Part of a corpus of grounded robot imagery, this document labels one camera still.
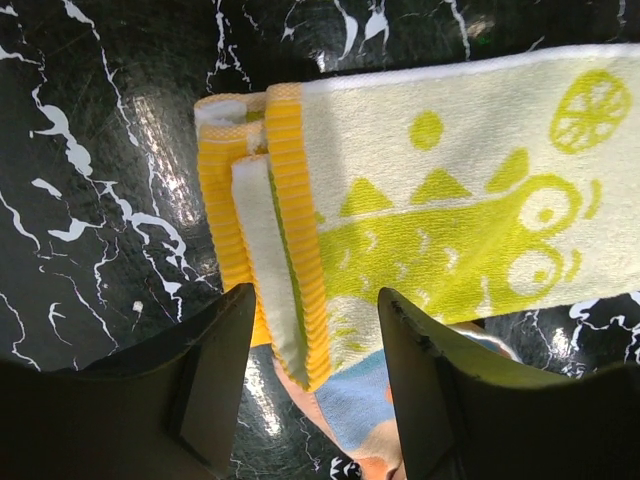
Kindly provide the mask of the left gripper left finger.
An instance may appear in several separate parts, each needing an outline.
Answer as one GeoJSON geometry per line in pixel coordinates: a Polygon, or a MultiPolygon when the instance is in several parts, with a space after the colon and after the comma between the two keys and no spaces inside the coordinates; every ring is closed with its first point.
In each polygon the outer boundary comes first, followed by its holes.
{"type": "Polygon", "coordinates": [[[220,479],[256,308],[240,284],[82,370],[1,364],[5,479],[220,479]]]}

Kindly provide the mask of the orange dotted towel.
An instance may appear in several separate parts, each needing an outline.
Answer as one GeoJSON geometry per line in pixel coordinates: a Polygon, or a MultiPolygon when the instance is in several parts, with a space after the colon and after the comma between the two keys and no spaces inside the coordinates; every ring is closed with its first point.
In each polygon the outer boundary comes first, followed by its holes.
{"type": "Polygon", "coordinates": [[[311,423],[359,465],[363,479],[405,479],[378,315],[330,321],[331,375],[313,392],[304,389],[306,350],[295,323],[270,333],[278,378],[311,423]]]}

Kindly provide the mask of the yellow patterned towel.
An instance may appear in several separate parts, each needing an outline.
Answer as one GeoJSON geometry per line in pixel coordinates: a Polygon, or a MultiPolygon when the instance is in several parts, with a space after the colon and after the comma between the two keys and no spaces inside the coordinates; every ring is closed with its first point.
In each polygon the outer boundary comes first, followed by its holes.
{"type": "Polygon", "coordinates": [[[382,346],[379,291],[445,324],[639,286],[639,48],[574,45],[195,104],[225,288],[305,390],[382,346]]]}

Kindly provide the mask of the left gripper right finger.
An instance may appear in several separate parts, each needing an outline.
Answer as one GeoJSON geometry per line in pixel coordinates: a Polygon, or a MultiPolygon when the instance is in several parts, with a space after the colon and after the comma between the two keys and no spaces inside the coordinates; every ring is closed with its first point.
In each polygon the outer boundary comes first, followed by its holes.
{"type": "Polygon", "coordinates": [[[384,288],[378,312],[411,479],[635,479],[639,369],[573,379],[497,354],[384,288]]]}

